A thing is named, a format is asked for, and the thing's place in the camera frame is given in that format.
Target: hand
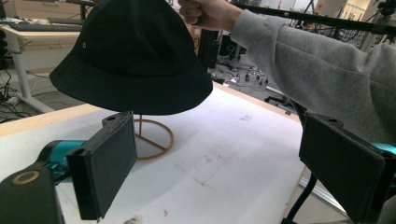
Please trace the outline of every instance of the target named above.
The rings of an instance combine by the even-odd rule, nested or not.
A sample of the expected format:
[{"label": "hand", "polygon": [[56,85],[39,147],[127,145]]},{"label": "hand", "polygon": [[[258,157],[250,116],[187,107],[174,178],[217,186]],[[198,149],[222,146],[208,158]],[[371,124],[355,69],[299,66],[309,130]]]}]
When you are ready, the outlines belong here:
[{"label": "hand", "polygon": [[242,9],[225,0],[178,0],[180,14],[184,22],[195,24],[198,17],[200,26],[207,30],[226,30],[231,32]]}]

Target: hat stand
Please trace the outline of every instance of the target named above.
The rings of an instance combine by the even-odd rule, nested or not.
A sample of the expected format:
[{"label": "hat stand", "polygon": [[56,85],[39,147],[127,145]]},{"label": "hat stand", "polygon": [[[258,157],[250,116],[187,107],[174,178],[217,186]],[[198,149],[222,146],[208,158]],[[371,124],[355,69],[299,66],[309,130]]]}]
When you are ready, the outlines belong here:
[{"label": "hat stand", "polygon": [[[151,160],[151,159],[158,158],[158,157],[160,157],[161,155],[163,155],[163,154],[165,154],[166,152],[168,152],[169,149],[172,148],[172,146],[173,146],[173,144],[174,144],[174,142],[175,142],[175,141],[174,141],[174,134],[172,133],[172,131],[171,131],[168,127],[166,127],[166,126],[163,125],[162,123],[160,123],[160,122],[158,122],[158,121],[155,121],[155,120],[143,119],[143,116],[142,116],[142,115],[139,115],[139,119],[134,119],[134,122],[138,122],[138,124],[139,124],[139,132],[137,132],[137,133],[135,134],[135,136],[138,137],[138,138],[140,138],[140,139],[142,139],[142,140],[144,140],[145,142],[147,142],[147,143],[153,145],[154,147],[158,148],[159,151],[160,151],[159,153],[156,153],[156,154],[151,155],[151,156],[138,157],[138,158],[137,158],[138,160],[140,160],[140,161],[146,161],[146,160]],[[154,124],[154,125],[156,125],[156,126],[158,126],[158,127],[163,128],[164,130],[166,130],[166,131],[168,132],[168,134],[169,134],[169,137],[170,137],[170,143],[169,143],[169,145],[166,146],[166,147],[161,146],[160,144],[157,144],[157,143],[155,143],[154,141],[152,141],[152,140],[148,139],[147,137],[143,136],[143,134],[142,134],[142,132],[143,132],[143,123],[151,123],[151,124]]]}]

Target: hat brim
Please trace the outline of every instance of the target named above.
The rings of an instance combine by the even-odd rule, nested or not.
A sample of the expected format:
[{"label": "hat brim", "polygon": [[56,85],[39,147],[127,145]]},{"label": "hat brim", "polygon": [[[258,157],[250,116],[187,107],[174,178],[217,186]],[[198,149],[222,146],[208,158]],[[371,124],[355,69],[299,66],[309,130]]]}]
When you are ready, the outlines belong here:
[{"label": "hat brim", "polygon": [[72,50],[49,77],[55,88],[82,102],[141,115],[171,115],[190,110],[213,90],[212,81],[198,59],[181,74],[128,76],[85,63]]}]

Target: desk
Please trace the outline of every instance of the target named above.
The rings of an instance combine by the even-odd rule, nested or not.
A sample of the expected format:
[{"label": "desk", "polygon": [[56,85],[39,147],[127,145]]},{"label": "desk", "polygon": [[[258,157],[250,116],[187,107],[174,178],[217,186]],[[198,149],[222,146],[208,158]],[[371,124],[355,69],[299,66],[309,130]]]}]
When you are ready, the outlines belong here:
[{"label": "desk", "polygon": [[7,49],[11,53],[20,83],[21,100],[39,112],[47,113],[53,111],[52,108],[32,97],[26,71],[57,66],[71,49],[21,51],[18,39],[21,38],[26,41],[77,39],[79,32],[19,32],[8,25],[0,28],[6,33]]},{"label": "desk", "polygon": [[[175,144],[160,158],[134,165],[101,224],[280,222],[304,169],[301,124],[215,86],[192,110],[146,116],[168,126]],[[0,125],[0,179],[31,164],[52,140],[90,138],[112,114],[81,105]],[[23,130],[15,129],[20,125]],[[70,181],[56,189],[66,223],[95,223],[79,219]]]}]

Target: gray sleeve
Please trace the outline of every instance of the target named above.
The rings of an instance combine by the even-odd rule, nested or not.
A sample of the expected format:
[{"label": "gray sleeve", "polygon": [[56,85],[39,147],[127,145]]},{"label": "gray sleeve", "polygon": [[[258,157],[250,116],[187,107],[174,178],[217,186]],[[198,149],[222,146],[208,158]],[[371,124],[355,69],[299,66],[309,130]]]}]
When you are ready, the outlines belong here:
[{"label": "gray sleeve", "polygon": [[[289,98],[313,112],[347,121],[366,139],[396,126],[396,49],[378,46],[365,53],[322,35],[290,28],[285,19],[245,10],[232,39]],[[373,127],[367,129],[367,121]],[[375,134],[375,129],[385,130]]]}]

